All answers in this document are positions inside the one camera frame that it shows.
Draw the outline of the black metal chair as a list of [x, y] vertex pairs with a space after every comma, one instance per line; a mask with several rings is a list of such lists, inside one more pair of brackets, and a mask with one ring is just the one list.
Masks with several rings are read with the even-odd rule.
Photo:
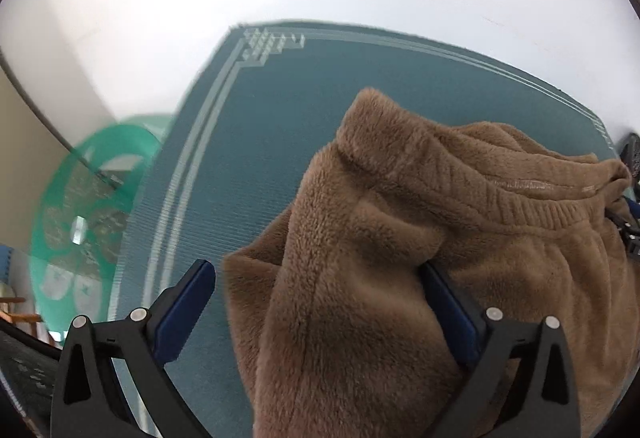
[[620, 159], [629, 172], [637, 178], [640, 172], [640, 137], [637, 133], [631, 133], [626, 138], [620, 151]]

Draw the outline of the green table mat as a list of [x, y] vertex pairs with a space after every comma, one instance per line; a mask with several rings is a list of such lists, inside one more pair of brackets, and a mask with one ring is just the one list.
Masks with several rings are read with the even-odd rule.
[[235, 28], [144, 179], [110, 318], [150, 306], [196, 259], [219, 263], [258, 236], [367, 86], [439, 124], [495, 121], [564, 155], [614, 154], [602, 121], [574, 98], [456, 46], [335, 24]]

